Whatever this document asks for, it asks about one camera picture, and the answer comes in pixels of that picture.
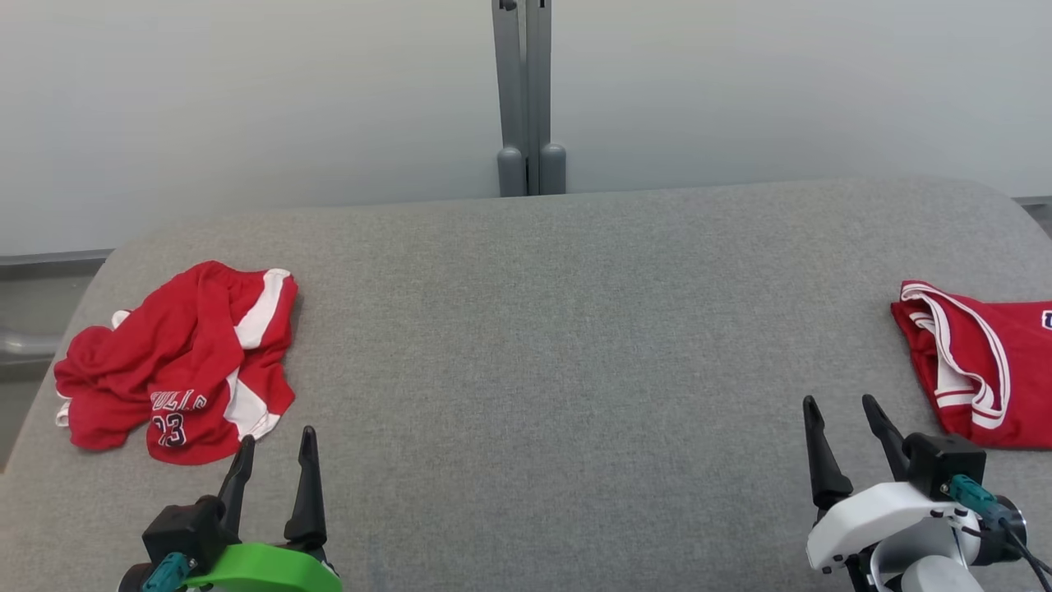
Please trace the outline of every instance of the folded cloth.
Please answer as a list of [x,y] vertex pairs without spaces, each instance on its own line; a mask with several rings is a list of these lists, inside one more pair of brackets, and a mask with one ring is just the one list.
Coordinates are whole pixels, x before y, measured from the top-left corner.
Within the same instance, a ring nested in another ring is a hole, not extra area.
[[297,292],[285,269],[239,271],[199,263],[89,327],[55,365],[66,399],[56,424],[92,449],[122,446],[149,422],[146,447],[159,461],[203,465],[237,452],[241,438],[274,429],[296,395],[282,356],[291,344]]
[[908,280],[891,314],[947,432],[1052,448],[1052,302],[985,304]]

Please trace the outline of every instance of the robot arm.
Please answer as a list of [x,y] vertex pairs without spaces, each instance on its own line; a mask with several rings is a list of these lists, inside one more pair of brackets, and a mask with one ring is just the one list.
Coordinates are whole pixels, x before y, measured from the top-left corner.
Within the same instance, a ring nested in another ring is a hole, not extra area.
[[846,569],[855,592],[980,591],[970,566],[1029,554],[1021,514],[978,485],[986,467],[983,450],[955,434],[904,440],[876,400],[865,395],[863,408],[895,481],[852,495],[826,441],[817,404],[804,400],[812,501],[818,508],[807,542],[812,569],[824,574]]
[[219,586],[229,592],[339,592],[325,557],[327,540],[318,436],[303,429],[300,483],[280,546],[242,543],[241,502],[251,477],[256,443],[241,442],[219,495],[193,506],[168,506],[142,534],[150,563],[133,566],[118,592],[180,592]]

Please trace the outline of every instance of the floor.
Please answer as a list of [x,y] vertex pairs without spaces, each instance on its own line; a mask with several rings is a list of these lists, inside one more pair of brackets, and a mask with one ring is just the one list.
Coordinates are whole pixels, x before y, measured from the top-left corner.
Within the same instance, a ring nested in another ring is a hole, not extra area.
[[[1052,205],[1025,205],[1052,237]],[[0,328],[59,335],[73,317],[100,260],[0,266]],[[29,411],[50,356],[5,356],[0,351],[0,473]]]

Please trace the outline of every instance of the jersey number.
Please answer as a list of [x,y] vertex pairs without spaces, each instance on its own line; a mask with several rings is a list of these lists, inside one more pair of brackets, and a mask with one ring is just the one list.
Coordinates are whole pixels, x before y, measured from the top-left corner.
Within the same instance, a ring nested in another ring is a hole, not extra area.
[[169,413],[164,420],[154,416],[154,426],[161,431],[161,438],[157,444],[166,447],[183,446],[186,444],[186,434],[183,433],[183,415],[181,413]]

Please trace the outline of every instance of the white wall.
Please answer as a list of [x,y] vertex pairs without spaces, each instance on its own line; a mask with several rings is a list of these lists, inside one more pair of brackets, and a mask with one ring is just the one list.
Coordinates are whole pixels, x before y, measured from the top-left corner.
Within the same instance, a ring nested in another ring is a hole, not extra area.
[[487,3],[4,0],[0,256],[187,215],[498,195]]
[[568,190],[846,175],[1052,195],[1052,2],[567,0]]

